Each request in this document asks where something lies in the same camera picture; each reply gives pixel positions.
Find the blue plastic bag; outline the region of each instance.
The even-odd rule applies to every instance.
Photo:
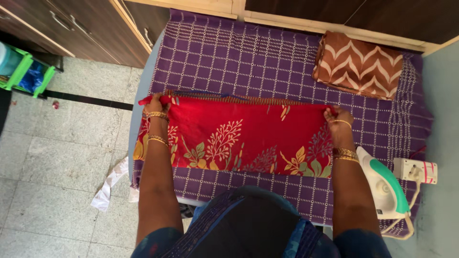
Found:
[[[41,73],[42,68],[42,64],[34,61],[27,73],[19,82],[18,86],[22,87],[30,93],[34,93],[35,90],[43,83],[43,74]]]

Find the brown chevron fabric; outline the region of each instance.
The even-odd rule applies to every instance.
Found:
[[[327,31],[319,43],[312,77],[338,90],[393,100],[402,62],[399,51]]]

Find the red wire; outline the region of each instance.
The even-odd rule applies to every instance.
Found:
[[[422,148],[420,148],[417,152],[411,154],[411,156],[409,156],[409,159],[413,159],[413,157],[414,157],[416,154],[425,151],[426,148],[427,148],[427,146],[424,145],[424,146],[423,146]]]

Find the white cloth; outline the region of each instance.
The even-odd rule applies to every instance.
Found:
[[[98,210],[106,212],[108,204],[110,203],[110,191],[111,188],[118,182],[118,180],[129,172],[128,169],[128,157],[125,157],[120,163],[118,163],[104,182],[102,188],[95,194],[92,199],[91,206],[96,207]]]
[[[139,190],[130,187],[129,191],[129,202],[139,202]]]

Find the purple checked cloth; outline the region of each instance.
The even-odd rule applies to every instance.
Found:
[[[355,143],[389,169],[393,169],[394,157],[408,158],[422,148],[433,118],[424,105],[421,56],[403,53],[396,97],[384,101],[315,82],[311,73],[319,40],[317,36],[171,9],[149,94],[165,89],[205,90],[340,105],[355,118]],[[424,153],[415,158],[423,160]],[[142,161],[134,161],[134,188],[138,187],[142,165]],[[400,184],[411,201],[415,183],[400,180]],[[205,202],[241,185],[275,192],[290,201],[304,218],[332,225],[330,179],[174,168],[178,197]],[[419,199],[411,211],[413,220]],[[380,227],[391,222],[382,220]],[[399,236],[407,232],[404,221],[389,231]]]

